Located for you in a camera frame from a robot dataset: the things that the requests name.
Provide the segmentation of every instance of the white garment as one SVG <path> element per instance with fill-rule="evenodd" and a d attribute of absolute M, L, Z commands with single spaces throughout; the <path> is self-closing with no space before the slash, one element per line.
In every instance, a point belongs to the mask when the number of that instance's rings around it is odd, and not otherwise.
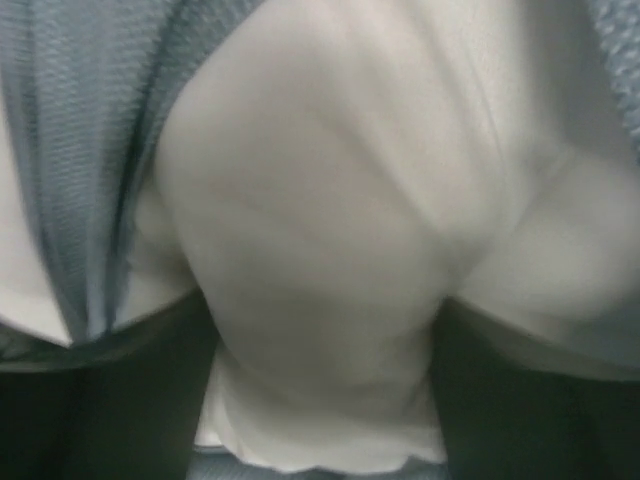
<path fill-rule="evenodd" d="M 64 343 L 0 181 L 0 314 Z M 205 292 L 224 344 L 198 444 L 284 471 L 441 462 L 442 300 L 560 348 L 638 293 L 639 205 L 580 0 L 270 0 L 167 120 L 130 316 Z"/>

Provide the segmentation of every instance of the blue-gray fabric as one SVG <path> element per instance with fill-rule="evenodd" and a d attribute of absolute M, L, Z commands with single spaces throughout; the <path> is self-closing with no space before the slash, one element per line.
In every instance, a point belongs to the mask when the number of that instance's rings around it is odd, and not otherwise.
<path fill-rule="evenodd" d="M 137 194 L 176 96 L 262 1 L 0 2 L 23 199 L 74 344 L 120 314 Z"/>
<path fill-rule="evenodd" d="M 640 1 L 588 0 L 611 89 L 640 159 Z"/>

